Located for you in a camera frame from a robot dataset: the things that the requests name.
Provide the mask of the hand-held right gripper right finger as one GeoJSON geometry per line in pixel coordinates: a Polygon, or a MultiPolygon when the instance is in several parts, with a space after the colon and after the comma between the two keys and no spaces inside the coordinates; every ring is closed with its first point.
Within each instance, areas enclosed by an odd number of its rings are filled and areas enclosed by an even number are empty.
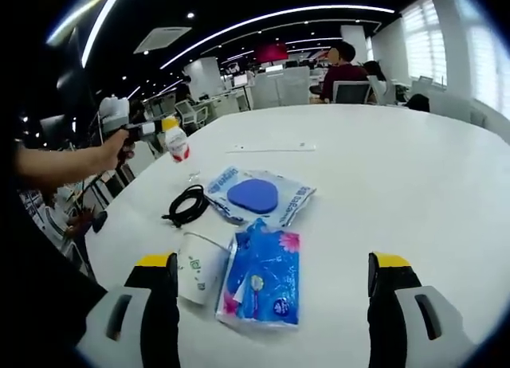
{"type": "Polygon", "coordinates": [[[460,312],[424,286],[405,258],[368,257],[370,367],[459,367],[465,361],[460,312]]]}

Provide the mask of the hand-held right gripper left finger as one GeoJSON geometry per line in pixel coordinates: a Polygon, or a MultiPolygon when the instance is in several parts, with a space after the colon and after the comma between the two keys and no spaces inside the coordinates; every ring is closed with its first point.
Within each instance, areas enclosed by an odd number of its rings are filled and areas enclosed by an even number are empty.
{"type": "Polygon", "coordinates": [[[179,367],[177,253],[146,255],[86,317],[76,345],[88,367],[179,367]]]}

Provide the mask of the person's left hand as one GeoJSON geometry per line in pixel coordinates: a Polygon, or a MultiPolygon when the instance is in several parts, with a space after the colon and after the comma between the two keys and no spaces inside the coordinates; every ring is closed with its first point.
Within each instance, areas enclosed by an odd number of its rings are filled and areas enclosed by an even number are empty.
{"type": "Polygon", "coordinates": [[[134,156],[132,144],[128,144],[129,132],[119,129],[98,147],[96,171],[114,170],[134,156]]]}

